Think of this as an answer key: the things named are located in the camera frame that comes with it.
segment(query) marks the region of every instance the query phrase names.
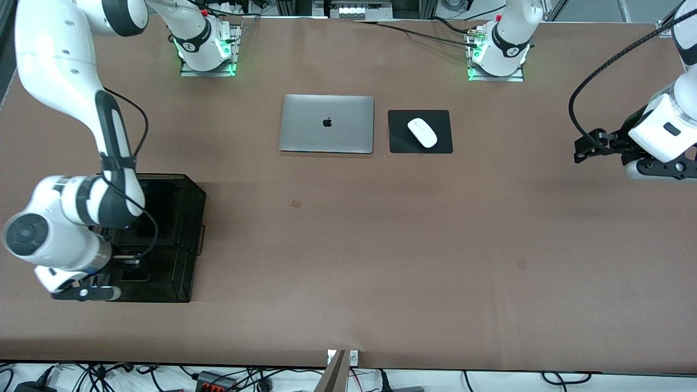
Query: computer mouse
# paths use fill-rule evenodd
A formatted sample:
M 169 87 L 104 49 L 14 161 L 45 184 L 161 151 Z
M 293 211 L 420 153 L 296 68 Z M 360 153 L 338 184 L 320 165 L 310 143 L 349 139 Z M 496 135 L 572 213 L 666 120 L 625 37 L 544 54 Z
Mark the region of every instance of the computer mouse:
M 435 146 L 438 141 L 438 136 L 431 128 L 431 126 L 423 119 L 413 119 L 407 124 L 409 130 L 414 134 L 416 140 L 421 143 L 422 146 L 430 149 Z

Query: table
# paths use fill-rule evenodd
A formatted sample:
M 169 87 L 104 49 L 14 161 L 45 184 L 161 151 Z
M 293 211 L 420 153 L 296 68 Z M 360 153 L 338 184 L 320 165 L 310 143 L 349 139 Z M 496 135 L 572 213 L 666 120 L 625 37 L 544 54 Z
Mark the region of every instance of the table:
M 321 366 L 342 346 L 364 367 L 693 372 L 694 186 L 572 159 L 569 95 L 651 28 L 543 24 L 524 83 L 468 82 L 461 47 L 340 20 L 258 21 L 226 79 L 179 77 L 156 18 L 96 39 L 104 85 L 151 120 L 139 171 L 208 193 L 194 299 L 53 301 L 3 250 L 0 358 Z M 582 93 L 579 120 L 616 129 L 681 72 L 654 39 Z M 374 96 L 374 153 L 280 153 L 287 93 Z M 390 153 L 392 109 L 449 110 L 454 153 Z M 0 124 L 2 221 L 44 176 L 98 171 L 88 130 L 17 81 Z

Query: silver laptop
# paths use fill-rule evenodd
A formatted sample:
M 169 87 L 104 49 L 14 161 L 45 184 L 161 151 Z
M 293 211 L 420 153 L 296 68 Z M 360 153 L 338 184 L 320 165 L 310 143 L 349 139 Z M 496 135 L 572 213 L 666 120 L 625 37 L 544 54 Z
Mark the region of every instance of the silver laptop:
M 289 94 L 283 104 L 281 151 L 373 152 L 373 97 Z

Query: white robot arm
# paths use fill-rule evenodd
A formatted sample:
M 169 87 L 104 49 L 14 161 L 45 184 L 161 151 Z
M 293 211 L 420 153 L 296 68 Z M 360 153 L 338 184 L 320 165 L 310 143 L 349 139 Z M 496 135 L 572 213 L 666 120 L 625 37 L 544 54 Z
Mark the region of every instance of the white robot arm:
M 486 42 L 472 61 L 491 75 L 511 75 L 525 61 L 530 39 L 543 16 L 540 0 L 507 0 L 500 19 L 477 28 L 484 31 Z
M 220 49 L 219 19 L 204 17 L 186 0 L 147 1 L 191 68 L 211 70 L 229 56 Z M 99 271 L 112 258 L 109 244 L 88 226 L 124 228 L 143 212 L 135 157 L 118 104 L 99 80 L 92 35 L 133 36 L 147 23 L 143 0 L 20 0 L 17 5 L 15 51 L 22 85 L 41 103 L 90 129 L 102 166 L 101 175 L 43 179 L 26 208 L 3 227 L 5 247 L 36 264 L 39 281 L 51 293 Z M 101 298 L 118 298 L 118 288 L 111 289 Z
M 697 12 L 697 0 L 684 0 L 675 20 Z M 622 154 L 633 179 L 697 181 L 697 163 L 685 151 L 697 144 L 697 16 L 672 28 L 685 73 L 631 115 L 614 133 L 602 129 L 576 141 L 576 163 L 590 156 Z

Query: mouse pad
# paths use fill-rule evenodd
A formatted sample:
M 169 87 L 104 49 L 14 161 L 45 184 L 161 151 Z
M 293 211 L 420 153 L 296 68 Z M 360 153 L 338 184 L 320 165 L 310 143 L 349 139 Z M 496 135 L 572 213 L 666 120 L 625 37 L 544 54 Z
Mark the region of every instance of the mouse pad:
M 423 147 L 407 126 L 416 118 L 424 119 L 438 137 L 436 145 L 430 149 Z M 388 125 L 391 153 L 452 153 L 450 113 L 447 110 L 390 110 Z

